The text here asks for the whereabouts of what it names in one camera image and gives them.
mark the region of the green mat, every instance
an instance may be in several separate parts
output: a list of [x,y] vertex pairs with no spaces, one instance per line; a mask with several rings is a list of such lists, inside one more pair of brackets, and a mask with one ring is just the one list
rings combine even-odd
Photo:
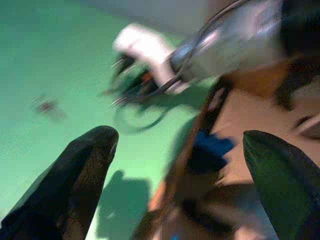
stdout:
[[[127,239],[167,167],[175,159],[212,80],[183,95],[142,107],[110,108],[116,59],[112,43],[131,22],[70,0],[0,3],[0,220],[31,183],[86,131],[119,132],[87,239]],[[173,44],[182,37],[166,34]],[[54,122],[35,114],[33,99],[57,100],[66,115]]]

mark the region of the blue cloth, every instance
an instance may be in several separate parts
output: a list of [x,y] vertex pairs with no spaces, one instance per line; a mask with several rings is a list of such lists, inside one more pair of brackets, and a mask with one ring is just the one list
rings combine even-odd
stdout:
[[189,168],[198,175],[217,172],[227,165],[224,155],[235,147],[231,139],[200,130],[195,138]]

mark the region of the small object on floor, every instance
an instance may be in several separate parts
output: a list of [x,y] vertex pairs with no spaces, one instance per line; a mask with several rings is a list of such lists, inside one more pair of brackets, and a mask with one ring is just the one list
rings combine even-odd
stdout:
[[37,114],[46,114],[55,122],[59,122],[66,117],[66,114],[58,107],[57,101],[44,95],[36,97],[33,104]]
[[208,135],[200,130],[196,136],[189,168],[197,175],[217,172],[227,165],[224,155],[235,145],[229,138],[218,138],[216,134]]

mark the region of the white wall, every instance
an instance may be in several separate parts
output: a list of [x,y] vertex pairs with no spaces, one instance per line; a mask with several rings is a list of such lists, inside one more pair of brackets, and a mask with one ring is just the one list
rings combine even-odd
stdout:
[[136,18],[163,31],[189,36],[204,24],[208,0],[86,0],[114,14]]

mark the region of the brown object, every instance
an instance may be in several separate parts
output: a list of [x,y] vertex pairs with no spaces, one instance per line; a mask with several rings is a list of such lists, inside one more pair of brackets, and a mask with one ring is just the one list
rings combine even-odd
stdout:
[[[221,76],[219,82],[228,83],[230,81],[226,76]],[[154,198],[150,201],[149,211],[145,213],[141,223],[133,233],[133,239],[151,239],[176,206],[180,205],[185,199],[198,200],[202,198],[210,191],[211,187],[219,184],[221,179],[220,172],[211,173],[209,176],[197,176],[187,168],[198,131],[200,129],[210,130],[215,123],[215,114],[213,114],[215,111],[209,110],[209,105],[214,99],[217,90],[216,86],[218,85],[219,83],[213,87],[208,95],[201,113],[192,126],[189,138],[170,169],[165,182],[161,183]]]
[[266,66],[249,72],[234,72],[228,77],[236,89],[263,98],[272,97],[282,82],[288,77],[290,61]]

